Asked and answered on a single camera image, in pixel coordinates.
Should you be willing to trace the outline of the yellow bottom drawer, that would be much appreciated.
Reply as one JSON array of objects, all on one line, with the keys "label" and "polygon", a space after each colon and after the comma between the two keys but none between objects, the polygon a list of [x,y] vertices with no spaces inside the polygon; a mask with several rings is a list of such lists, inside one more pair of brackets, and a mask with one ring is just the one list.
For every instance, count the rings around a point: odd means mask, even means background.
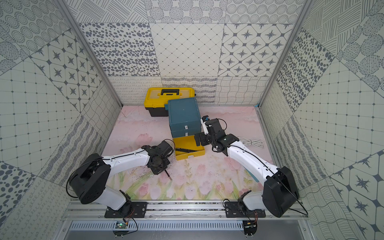
[{"label": "yellow bottom drawer", "polygon": [[174,138],[173,141],[175,143],[175,148],[197,150],[196,152],[193,152],[193,153],[183,153],[183,152],[175,151],[177,161],[186,160],[186,159],[195,158],[195,157],[201,157],[205,155],[205,152],[206,152],[205,148],[203,146],[199,146],[199,147],[196,146],[194,136]]}]

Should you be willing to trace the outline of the teal drawer cabinet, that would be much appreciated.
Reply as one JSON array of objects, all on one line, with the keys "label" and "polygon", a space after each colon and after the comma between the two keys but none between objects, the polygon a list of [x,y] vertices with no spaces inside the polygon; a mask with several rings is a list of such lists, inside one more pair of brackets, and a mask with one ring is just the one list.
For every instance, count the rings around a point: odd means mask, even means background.
[{"label": "teal drawer cabinet", "polygon": [[169,100],[169,125],[177,123],[201,123],[201,115],[196,98]]}]

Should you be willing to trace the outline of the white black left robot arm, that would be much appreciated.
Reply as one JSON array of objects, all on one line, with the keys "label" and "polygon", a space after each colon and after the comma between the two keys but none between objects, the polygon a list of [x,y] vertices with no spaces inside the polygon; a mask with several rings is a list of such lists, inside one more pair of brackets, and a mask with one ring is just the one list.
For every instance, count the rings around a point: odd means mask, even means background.
[{"label": "white black left robot arm", "polygon": [[98,203],[122,215],[132,214],[131,198],[123,191],[107,186],[107,181],[114,175],[136,167],[147,167],[154,175],[166,172],[170,164],[169,157],[175,150],[167,140],[157,146],[145,145],[141,148],[115,156],[91,154],[68,178],[67,187],[83,205]]}]

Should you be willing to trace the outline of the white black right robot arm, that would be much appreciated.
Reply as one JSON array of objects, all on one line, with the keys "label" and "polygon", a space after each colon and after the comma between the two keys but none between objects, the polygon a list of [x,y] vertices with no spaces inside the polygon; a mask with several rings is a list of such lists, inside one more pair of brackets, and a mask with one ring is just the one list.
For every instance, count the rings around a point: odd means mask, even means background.
[{"label": "white black right robot arm", "polygon": [[273,216],[280,218],[288,211],[300,196],[292,171],[287,167],[279,168],[249,150],[239,138],[226,134],[219,119],[204,116],[201,119],[203,132],[195,135],[197,146],[212,146],[215,153],[223,153],[242,165],[252,177],[263,185],[263,192],[248,191],[239,199],[242,212],[267,209]]}]

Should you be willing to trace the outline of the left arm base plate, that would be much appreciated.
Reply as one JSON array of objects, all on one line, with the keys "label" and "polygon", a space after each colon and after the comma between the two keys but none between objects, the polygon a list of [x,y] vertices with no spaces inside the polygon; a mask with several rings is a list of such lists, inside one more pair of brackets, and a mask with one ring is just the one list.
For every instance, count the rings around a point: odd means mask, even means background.
[{"label": "left arm base plate", "polygon": [[130,202],[124,204],[119,210],[113,210],[107,207],[105,212],[106,219],[123,218],[144,218],[147,211],[148,202]]}]

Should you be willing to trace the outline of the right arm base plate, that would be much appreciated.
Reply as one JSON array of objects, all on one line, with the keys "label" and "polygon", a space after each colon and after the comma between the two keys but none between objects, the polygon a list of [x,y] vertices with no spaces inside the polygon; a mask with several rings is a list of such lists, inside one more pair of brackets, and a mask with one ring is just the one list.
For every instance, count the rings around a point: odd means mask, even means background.
[{"label": "right arm base plate", "polygon": [[244,205],[239,202],[223,200],[222,205],[226,212],[227,218],[265,218],[266,213],[263,209],[256,209],[254,211],[248,210]]}]

